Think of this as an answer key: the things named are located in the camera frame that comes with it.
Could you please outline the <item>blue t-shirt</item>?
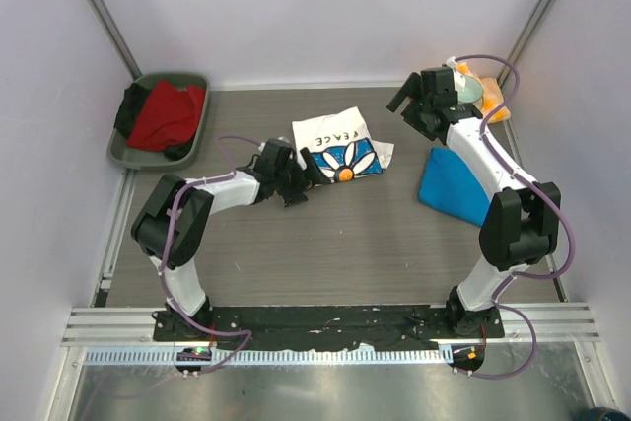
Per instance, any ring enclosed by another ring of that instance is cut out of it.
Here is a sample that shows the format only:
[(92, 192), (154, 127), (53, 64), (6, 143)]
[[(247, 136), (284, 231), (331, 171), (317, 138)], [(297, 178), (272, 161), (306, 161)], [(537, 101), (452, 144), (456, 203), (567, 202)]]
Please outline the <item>blue t-shirt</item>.
[(418, 200), (443, 214), (481, 227), (490, 205), (484, 189), (455, 152), (433, 148), (425, 165)]

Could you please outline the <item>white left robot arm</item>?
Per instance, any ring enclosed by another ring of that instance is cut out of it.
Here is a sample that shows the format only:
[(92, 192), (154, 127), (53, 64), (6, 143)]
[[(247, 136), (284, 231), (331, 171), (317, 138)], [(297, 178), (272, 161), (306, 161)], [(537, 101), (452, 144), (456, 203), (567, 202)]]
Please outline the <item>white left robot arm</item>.
[(131, 237), (156, 266), (167, 311), (177, 314), (175, 328), (184, 338), (202, 339), (212, 323), (213, 307), (194, 262), (208, 219), (273, 195), (287, 206), (301, 204), (309, 189), (329, 183), (308, 148), (296, 150), (280, 139), (267, 140), (247, 165), (225, 175), (159, 179), (132, 224)]

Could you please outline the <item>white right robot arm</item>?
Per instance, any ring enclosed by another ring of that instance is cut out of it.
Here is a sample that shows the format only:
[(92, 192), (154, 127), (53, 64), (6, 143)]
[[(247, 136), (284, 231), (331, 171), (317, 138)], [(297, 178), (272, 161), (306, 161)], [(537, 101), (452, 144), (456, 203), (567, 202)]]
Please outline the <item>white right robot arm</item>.
[(449, 332), (475, 335), (513, 278), (557, 248), (561, 191), (524, 172), (495, 139), (482, 112), (459, 101), (448, 66), (411, 73), (387, 109), (400, 111), (405, 123), (455, 152), (490, 201), (478, 235), (481, 256), (446, 302)]

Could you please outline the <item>white flower print t-shirt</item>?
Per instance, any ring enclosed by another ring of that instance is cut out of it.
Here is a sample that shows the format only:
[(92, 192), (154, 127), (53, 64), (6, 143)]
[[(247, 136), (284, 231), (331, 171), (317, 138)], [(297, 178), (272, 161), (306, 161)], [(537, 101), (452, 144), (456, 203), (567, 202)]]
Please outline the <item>white flower print t-shirt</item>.
[(393, 143), (372, 137), (356, 106), (293, 121), (292, 131), (297, 148), (309, 151), (309, 157), (331, 183), (379, 175), (389, 167), (394, 152)]

